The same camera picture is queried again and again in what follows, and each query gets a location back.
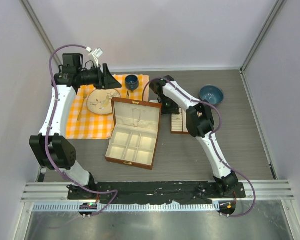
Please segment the brown jewelry tray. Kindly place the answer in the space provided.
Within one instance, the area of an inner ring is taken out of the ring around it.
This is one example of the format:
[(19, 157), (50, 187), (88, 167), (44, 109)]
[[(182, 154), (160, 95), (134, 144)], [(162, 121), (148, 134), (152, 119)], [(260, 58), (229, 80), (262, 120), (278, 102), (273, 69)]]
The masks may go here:
[(182, 108), (179, 108), (178, 110), (179, 110), (178, 114), (174, 114), (174, 113), (171, 114), (170, 132), (172, 134), (189, 135), (190, 133), (188, 132), (187, 129), (187, 114)]

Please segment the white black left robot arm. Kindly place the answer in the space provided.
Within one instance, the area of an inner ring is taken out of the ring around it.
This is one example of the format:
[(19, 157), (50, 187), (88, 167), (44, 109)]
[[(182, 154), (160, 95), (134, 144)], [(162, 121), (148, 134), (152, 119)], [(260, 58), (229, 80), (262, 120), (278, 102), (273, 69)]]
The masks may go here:
[(86, 68), (83, 58), (80, 53), (63, 54), (58, 73), (52, 75), (52, 97), (46, 119), (38, 135), (30, 137), (29, 145), (40, 166), (56, 171), (71, 182), (67, 186), (70, 194), (90, 200), (102, 193), (93, 175), (79, 164), (75, 147), (66, 139), (68, 118), (82, 86), (112, 90), (122, 85), (106, 63), (99, 65), (94, 59), (92, 66)]

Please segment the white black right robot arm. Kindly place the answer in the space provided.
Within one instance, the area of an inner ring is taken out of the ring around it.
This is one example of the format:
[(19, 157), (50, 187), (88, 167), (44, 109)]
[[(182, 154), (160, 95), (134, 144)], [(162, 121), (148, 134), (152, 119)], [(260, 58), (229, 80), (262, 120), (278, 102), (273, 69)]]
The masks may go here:
[(186, 112), (187, 131), (198, 140), (210, 162), (216, 193), (223, 198), (231, 195), (239, 180), (216, 138), (216, 132), (220, 129), (214, 127), (212, 110), (219, 114), (216, 107), (190, 95), (169, 75), (151, 80), (149, 88), (158, 96), (163, 107), (177, 105)]

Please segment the brown jewelry box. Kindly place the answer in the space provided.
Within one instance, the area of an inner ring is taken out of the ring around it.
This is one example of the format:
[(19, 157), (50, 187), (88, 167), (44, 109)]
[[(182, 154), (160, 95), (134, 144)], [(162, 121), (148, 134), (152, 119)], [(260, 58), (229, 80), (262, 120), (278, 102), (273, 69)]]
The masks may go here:
[(108, 162), (152, 170), (162, 104), (114, 97), (114, 128), (105, 153)]

